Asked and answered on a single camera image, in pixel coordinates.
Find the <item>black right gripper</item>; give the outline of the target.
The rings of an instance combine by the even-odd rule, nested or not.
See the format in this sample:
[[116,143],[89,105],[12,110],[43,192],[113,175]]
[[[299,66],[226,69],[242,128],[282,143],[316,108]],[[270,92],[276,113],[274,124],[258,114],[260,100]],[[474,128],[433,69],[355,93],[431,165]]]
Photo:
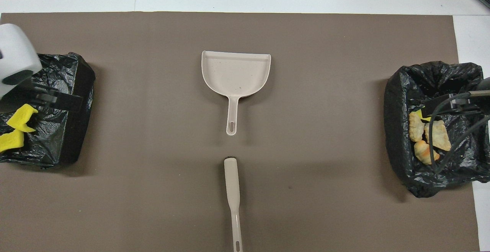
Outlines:
[[490,114],[490,78],[483,79],[470,93],[470,100],[457,97],[457,94],[446,94],[423,100],[422,116],[433,116],[440,104],[439,112],[436,115],[461,115],[470,109],[470,101],[478,106],[485,115]]

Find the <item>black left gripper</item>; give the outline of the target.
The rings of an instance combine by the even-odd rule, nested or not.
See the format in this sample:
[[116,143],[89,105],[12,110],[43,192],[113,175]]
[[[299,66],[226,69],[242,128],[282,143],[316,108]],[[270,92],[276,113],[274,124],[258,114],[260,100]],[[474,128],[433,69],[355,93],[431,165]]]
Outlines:
[[0,113],[12,113],[24,104],[40,101],[49,108],[65,111],[79,111],[83,97],[60,93],[59,91],[48,91],[39,93],[33,86],[16,86],[5,94],[0,100]]

